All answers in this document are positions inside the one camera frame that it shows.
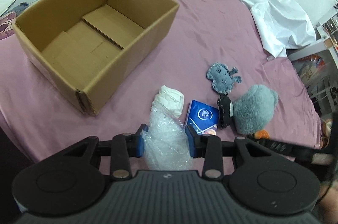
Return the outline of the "person hand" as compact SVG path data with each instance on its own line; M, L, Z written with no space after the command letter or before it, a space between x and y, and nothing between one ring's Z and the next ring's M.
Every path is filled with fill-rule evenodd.
M323 182L320 197L321 208L326 213L337 214L337 181L334 181L331 186L329 186L329 182Z

